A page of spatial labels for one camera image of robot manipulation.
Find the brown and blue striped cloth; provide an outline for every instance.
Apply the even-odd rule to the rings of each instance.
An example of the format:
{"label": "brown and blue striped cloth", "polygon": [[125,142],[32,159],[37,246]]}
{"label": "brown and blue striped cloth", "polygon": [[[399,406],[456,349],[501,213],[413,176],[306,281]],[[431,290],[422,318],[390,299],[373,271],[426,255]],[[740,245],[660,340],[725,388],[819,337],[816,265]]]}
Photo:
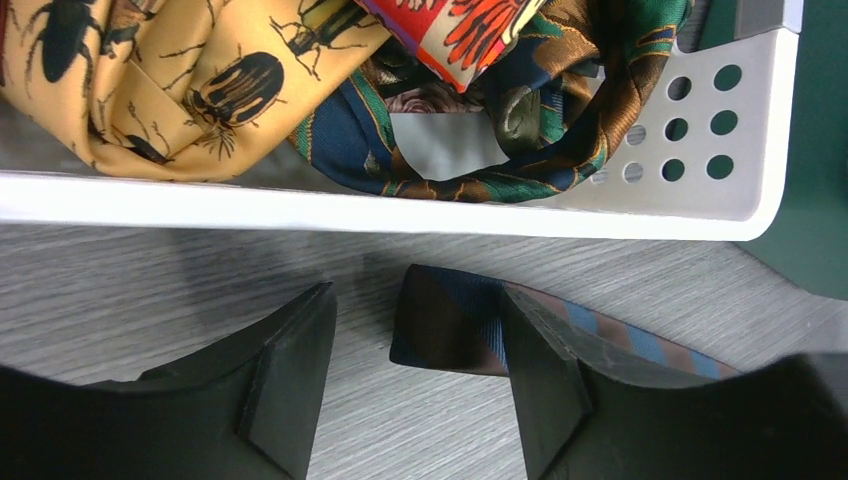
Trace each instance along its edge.
{"label": "brown and blue striped cloth", "polygon": [[739,373],[702,353],[561,298],[504,280],[412,265],[395,315],[392,362],[410,367],[507,376],[500,298],[522,290],[564,321],[634,355],[720,380]]}

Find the dark green mat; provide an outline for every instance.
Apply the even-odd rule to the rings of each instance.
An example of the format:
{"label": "dark green mat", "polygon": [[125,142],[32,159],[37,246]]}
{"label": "dark green mat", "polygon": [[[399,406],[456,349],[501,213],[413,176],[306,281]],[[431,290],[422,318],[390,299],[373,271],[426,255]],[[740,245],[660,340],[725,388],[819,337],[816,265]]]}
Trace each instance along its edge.
{"label": "dark green mat", "polygon": [[[713,0],[699,48],[733,40],[736,0]],[[738,245],[810,293],[848,300],[848,2],[806,0],[783,202]]]}

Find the red and orange cloth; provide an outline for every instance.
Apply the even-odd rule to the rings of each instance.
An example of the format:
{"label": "red and orange cloth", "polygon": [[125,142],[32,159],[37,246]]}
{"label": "red and orange cloth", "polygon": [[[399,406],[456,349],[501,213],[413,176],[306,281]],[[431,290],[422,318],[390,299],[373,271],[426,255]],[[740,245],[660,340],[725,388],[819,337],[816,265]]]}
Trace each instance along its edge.
{"label": "red and orange cloth", "polygon": [[544,0],[356,0],[460,93],[494,63]]}

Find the basket hole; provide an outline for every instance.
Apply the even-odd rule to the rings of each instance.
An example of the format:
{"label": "basket hole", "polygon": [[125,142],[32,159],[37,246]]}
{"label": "basket hole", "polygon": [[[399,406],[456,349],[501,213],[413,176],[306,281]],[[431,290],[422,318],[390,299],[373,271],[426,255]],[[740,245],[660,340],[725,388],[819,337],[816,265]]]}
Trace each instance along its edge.
{"label": "basket hole", "polygon": [[710,130],[716,135],[727,135],[736,128],[737,123],[739,123],[739,117],[736,116],[736,112],[724,110],[715,114],[710,121]]}
{"label": "basket hole", "polygon": [[627,131],[627,137],[625,140],[628,145],[636,146],[645,141],[645,135],[647,135],[647,130],[642,125],[633,125],[630,130]]}
{"label": "basket hole", "polygon": [[672,142],[682,139],[687,132],[689,132],[689,122],[682,118],[675,118],[665,126],[665,138]]}
{"label": "basket hole", "polygon": [[677,77],[668,85],[668,98],[678,101],[686,98],[692,91],[692,80],[688,77]]}
{"label": "basket hole", "polygon": [[739,80],[742,80],[742,69],[739,65],[727,65],[716,73],[713,85],[717,90],[726,92],[738,85]]}
{"label": "basket hole", "polygon": [[607,181],[607,177],[609,177],[609,172],[607,171],[607,168],[604,167],[595,172],[589,178],[592,179],[592,183],[594,183],[595,185],[601,185],[602,183]]}
{"label": "basket hole", "polygon": [[733,171],[733,159],[727,155],[716,155],[707,163],[707,175],[716,180],[722,180]]}
{"label": "basket hole", "polygon": [[676,158],[665,162],[663,165],[663,178],[669,182],[676,182],[683,178],[683,172],[686,171],[686,165]]}
{"label": "basket hole", "polygon": [[644,173],[642,164],[637,162],[628,163],[624,167],[624,180],[627,183],[636,183],[642,179],[642,173]]}

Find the yellow silk scarf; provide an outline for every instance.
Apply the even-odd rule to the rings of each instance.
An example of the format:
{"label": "yellow silk scarf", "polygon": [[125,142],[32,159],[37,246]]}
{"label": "yellow silk scarf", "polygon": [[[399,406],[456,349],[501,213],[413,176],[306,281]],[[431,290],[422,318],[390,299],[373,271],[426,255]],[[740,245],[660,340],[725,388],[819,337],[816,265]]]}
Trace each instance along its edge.
{"label": "yellow silk scarf", "polygon": [[250,168],[389,37],[352,0],[0,0],[0,25],[4,98],[100,172],[176,181]]}

